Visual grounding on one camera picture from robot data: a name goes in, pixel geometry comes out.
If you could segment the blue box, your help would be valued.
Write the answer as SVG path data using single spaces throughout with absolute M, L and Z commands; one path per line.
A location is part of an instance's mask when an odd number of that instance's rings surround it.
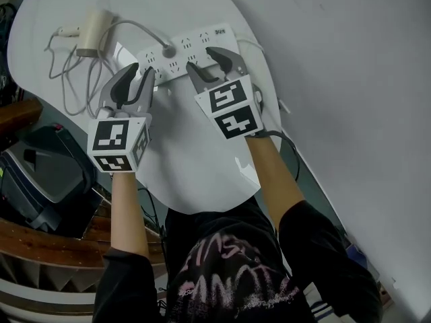
M 367 257 L 362 253 L 360 249 L 357 248 L 356 245 L 351 244 L 346 249 L 347 255 L 354 262 L 358 263 L 363 268 L 368 268 Z

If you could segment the black printed sweatshirt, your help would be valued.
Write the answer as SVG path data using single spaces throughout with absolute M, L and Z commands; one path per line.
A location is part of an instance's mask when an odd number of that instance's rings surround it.
M 254 200 L 224 213 L 166 217 L 166 312 L 149 260 L 111 249 L 93 323 L 316 323 L 311 283 L 340 322 L 380 323 L 372 275 L 347 255 L 335 226 L 301 201 L 274 230 Z

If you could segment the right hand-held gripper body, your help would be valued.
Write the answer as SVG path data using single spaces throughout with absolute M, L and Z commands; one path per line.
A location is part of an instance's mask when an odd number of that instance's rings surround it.
M 226 81 L 197 93 L 195 101 L 216 130 L 226 139 L 246 137 L 263 130 L 259 91 L 251 76 Z

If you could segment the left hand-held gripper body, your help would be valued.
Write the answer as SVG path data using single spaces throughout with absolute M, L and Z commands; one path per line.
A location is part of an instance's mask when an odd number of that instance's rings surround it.
M 138 171 L 150 143 L 151 105 L 151 98 L 120 108 L 111 99 L 99 101 L 88 127 L 87 155 L 100 172 Z

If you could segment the black grey equipment case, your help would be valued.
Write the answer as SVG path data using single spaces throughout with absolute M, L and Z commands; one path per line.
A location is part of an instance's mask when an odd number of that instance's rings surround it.
M 80 238 L 99 202 L 95 183 L 96 169 L 71 133 L 41 127 L 0 153 L 0 217 Z

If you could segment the white striped cloth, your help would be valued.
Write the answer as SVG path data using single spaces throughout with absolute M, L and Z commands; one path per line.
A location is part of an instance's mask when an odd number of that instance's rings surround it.
M 314 285 L 311 283 L 304 290 L 304 296 L 316 323 L 340 323 L 333 308 L 325 302 Z

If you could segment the person's left forearm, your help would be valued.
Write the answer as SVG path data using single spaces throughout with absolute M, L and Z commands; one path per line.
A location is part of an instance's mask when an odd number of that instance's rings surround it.
M 149 248 L 134 173 L 112 177 L 111 247 L 149 258 Z

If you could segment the white power strip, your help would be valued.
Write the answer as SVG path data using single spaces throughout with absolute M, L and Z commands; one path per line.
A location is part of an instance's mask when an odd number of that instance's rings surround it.
M 171 59 L 162 55 L 162 46 L 159 44 L 137 55 L 142 71 L 146 71 L 148 67 L 154 69 L 156 86 L 186 75 L 186 64 L 189 61 L 200 68 L 215 65 L 216 62 L 206 52 L 207 47 L 215 46 L 239 52 L 234 32 L 227 23 L 183 33 L 172 38 L 171 43 L 176 49 L 176 54 Z

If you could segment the person's right forearm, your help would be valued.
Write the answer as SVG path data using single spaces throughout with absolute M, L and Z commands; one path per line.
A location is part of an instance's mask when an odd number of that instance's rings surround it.
M 269 137 L 247 137 L 269 216 L 279 229 L 283 216 L 304 200 L 300 188 Z

